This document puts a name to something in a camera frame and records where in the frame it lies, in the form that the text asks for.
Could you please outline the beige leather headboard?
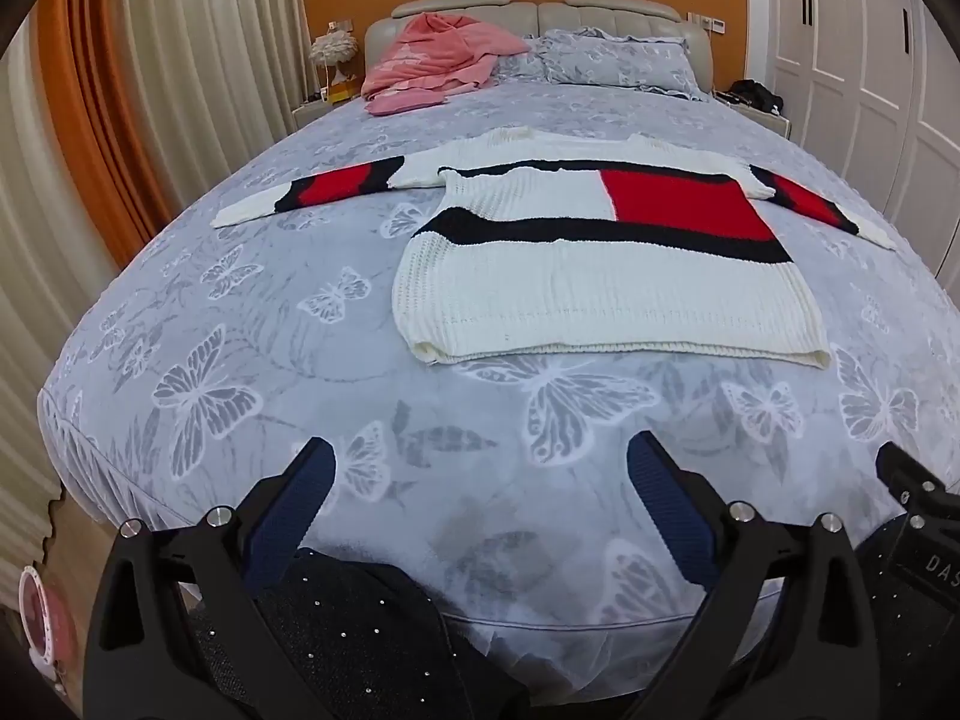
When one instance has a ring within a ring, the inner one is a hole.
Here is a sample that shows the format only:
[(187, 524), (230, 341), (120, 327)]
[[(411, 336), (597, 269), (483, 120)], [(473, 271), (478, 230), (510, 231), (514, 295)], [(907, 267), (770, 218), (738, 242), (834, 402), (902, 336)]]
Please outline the beige leather headboard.
[(540, 36), (552, 29), (581, 28), (599, 28), (620, 37), (681, 37), (700, 88), (711, 93), (715, 86), (715, 62), (708, 32), (698, 23), (685, 20), (675, 8), (651, 0), (562, 0), (543, 4), (521, 0), (413, 0), (397, 5), (389, 18), (374, 21), (366, 29), (364, 68), (371, 70), (404, 26), (427, 11), (469, 15), (517, 37)]

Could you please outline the small round white fan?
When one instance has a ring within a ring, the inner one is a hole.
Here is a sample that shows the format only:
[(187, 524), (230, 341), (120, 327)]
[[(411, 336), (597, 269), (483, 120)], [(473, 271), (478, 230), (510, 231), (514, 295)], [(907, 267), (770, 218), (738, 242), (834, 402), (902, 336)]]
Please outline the small round white fan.
[(75, 632), (64, 600), (26, 566), (18, 580), (18, 613), (34, 666), (44, 674), (64, 667), (75, 655)]

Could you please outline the white nightstand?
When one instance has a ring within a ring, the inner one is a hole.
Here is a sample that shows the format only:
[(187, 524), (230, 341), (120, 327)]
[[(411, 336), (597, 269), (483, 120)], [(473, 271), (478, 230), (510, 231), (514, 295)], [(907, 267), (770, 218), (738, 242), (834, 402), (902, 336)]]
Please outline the white nightstand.
[(791, 124), (791, 121), (786, 119), (786, 117), (782, 117), (781, 114), (777, 112), (766, 112), (766, 110), (750, 106), (750, 104), (743, 103), (740, 99), (731, 98), (729, 94), (721, 93), (720, 91), (715, 91), (713, 98), (718, 99), (720, 103), (735, 110), (740, 115), (743, 115), (743, 117), (747, 117), (747, 119), (755, 122), (755, 124), (777, 133), (780, 137), (786, 138), (786, 140), (791, 138), (793, 124)]
[(342, 109), (348, 103), (356, 101), (356, 96), (351, 98), (342, 99), (342, 101), (337, 101), (336, 103), (331, 103), (329, 99), (309, 99), (309, 101), (304, 101), (295, 109), (291, 110), (291, 119), (293, 119), (293, 125), (296, 130), (301, 130), (304, 127), (307, 127), (311, 122), (317, 121), (317, 119), (322, 119), (324, 115), (331, 114), (332, 110)]

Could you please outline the cream and orange curtain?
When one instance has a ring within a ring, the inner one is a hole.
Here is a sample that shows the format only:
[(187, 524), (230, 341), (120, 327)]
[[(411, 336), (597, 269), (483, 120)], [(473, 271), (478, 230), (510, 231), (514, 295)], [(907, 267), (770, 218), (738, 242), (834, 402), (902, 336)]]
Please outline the cream and orange curtain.
[(2, 20), (2, 593), (59, 480), (36, 397), (117, 271), (290, 135), (316, 87), (302, 0), (7, 0)]

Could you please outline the left white nightstand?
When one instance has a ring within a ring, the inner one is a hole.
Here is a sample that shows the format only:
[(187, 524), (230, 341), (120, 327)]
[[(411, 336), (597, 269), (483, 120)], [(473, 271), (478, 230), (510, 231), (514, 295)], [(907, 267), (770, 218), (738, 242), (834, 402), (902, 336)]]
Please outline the left white nightstand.
[(317, 121), (317, 119), (322, 119), (324, 115), (331, 114), (332, 110), (342, 109), (348, 103), (356, 101), (356, 96), (351, 98), (342, 99), (342, 101), (337, 101), (336, 103), (331, 103), (329, 99), (309, 99), (309, 101), (304, 101), (295, 109), (291, 110), (291, 119), (293, 119), (293, 125), (296, 130), (301, 130), (304, 127), (307, 127), (311, 122)]

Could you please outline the right white nightstand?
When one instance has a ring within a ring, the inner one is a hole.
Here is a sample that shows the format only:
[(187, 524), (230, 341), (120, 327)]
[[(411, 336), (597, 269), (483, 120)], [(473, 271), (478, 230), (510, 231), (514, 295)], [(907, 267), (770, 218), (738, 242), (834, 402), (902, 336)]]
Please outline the right white nightstand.
[(777, 112), (766, 112), (766, 110), (750, 106), (750, 104), (743, 103), (740, 99), (731, 98), (729, 94), (721, 93), (720, 91), (715, 91), (713, 98), (718, 99), (720, 103), (735, 110), (740, 115), (743, 115), (743, 117), (747, 117), (747, 119), (755, 122), (755, 124), (777, 133), (780, 137), (786, 138), (786, 140), (791, 138), (793, 124), (791, 124), (791, 121), (786, 119), (786, 117), (782, 117), (781, 114)]

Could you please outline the grey butterfly pillow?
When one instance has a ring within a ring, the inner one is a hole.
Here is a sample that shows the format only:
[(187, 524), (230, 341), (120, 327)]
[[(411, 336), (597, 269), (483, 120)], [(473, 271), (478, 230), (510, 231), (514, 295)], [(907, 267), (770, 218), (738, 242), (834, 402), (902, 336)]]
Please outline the grey butterfly pillow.
[(524, 54), (496, 60), (491, 75), (495, 82), (625, 88), (688, 101), (706, 98), (681, 37), (551, 29), (529, 37), (526, 44)]

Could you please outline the white wardrobe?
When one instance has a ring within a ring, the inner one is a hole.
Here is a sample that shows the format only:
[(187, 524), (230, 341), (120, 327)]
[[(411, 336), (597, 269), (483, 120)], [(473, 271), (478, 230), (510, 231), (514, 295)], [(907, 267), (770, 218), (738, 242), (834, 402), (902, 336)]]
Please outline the white wardrobe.
[(958, 59), (921, 0), (770, 0), (793, 142), (958, 288)]

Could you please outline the grey butterfly bedspread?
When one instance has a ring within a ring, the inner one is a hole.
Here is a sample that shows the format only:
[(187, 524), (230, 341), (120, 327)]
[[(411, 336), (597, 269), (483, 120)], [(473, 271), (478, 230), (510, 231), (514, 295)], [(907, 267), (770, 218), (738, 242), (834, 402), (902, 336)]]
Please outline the grey butterfly bedspread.
[(898, 514), (880, 445), (957, 483), (958, 312), (907, 244), (771, 206), (835, 347), (825, 371), (670, 353), (428, 366), (395, 330), (391, 291), (438, 193), (213, 227), (261, 188), (512, 125), (711, 149), (867, 211), (716, 101), (514, 82), (384, 119), (348, 104), (213, 188), (110, 283), (41, 388), (39, 424), (88, 512), (156, 528), (235, 504), (324, 437), (337, 479), (311, 548), (400, 567), (537, 699), (607, 699), (649, 683), (701, 601), (628, 483), (630, 437), (651, 431), (767, 517), (835, 512), (861, 541)]

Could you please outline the pink clothes pile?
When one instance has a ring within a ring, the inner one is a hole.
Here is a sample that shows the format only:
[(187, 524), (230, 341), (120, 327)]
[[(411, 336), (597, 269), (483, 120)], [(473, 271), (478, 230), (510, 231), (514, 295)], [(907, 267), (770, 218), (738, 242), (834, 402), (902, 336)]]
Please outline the pink clothes pile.
[(374, 117), (444, 104), (487, 86), (498, 60), (529, 52), (522, 37), (467, 15), (421, 13), (366, 71), (361, 96)]

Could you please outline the black item on nightstand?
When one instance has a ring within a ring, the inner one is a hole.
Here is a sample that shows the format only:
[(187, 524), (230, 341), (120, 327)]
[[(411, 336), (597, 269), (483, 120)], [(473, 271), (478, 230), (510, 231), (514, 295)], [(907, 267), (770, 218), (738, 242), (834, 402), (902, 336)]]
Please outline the black item on nightstand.
[(731, 94), (737, 103), (744, 106), (765, 112), (765, 114), (782, 114), (784, 101), (781, 96), (771, 93), (765, 85), (755, 82), (755, 80), (747, 80), (747, 78), (737, 80), (729, 86), (727, 93)]

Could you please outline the white feather lamp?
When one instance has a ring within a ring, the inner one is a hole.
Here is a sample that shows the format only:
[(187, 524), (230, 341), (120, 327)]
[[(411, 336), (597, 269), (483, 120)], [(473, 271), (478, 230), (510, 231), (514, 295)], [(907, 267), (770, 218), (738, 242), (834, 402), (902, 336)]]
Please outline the white feather lamp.
[(314, 39), (309, 47), (309, 59), (322, 71), (326, 85), (332, 83), (337, 68), (355, 57), (358, 43), (353, 33), (337, 21), (327, 25), (327, 31)]

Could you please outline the white red black knit sweater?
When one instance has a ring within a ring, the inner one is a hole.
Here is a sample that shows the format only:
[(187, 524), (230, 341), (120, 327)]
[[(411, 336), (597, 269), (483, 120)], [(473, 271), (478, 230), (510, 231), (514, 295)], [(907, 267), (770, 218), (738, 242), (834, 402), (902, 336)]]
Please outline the white red black knit sweater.
[(649, 349), (827, 367), (822, 312), (760, 205), (889, 245), (843, 206), (724, 154), (529, 127), (274, 185), (215, 221), (416, 188), (441, 202), (405, 245), (392, 315), (428, 364)]

